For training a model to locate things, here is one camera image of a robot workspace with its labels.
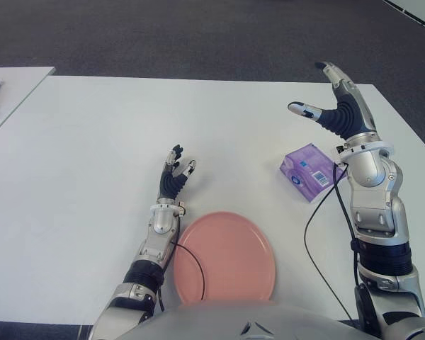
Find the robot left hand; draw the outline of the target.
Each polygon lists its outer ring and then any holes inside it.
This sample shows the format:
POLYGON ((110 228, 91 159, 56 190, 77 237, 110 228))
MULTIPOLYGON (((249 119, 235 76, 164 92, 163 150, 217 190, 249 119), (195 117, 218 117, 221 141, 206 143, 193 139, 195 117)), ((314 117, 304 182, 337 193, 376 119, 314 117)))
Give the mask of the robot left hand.
POLYGON ((188 178, 195 171, 196 161, 191 160, 187 163, 184 170, 179 174, 175 174, 175 170, 180 165, 179 159, 182 156, 182 152, 183 147, 178 144, 168 153, 160 176, 157 200, 176 200, 188 178))

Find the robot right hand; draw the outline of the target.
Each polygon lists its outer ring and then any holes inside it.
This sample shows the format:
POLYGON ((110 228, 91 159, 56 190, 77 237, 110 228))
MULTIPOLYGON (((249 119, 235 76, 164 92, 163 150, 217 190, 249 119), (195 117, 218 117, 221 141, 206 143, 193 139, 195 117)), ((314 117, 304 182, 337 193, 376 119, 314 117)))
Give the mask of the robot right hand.
POLYGON ((315 62, 314 65, 330 81, 336 108, 322 109, 293 101, 288 104, 288 110, 315 121, 344 140, 363 133, 375 133, 373 115, 353 80, 331 62, 315 62))

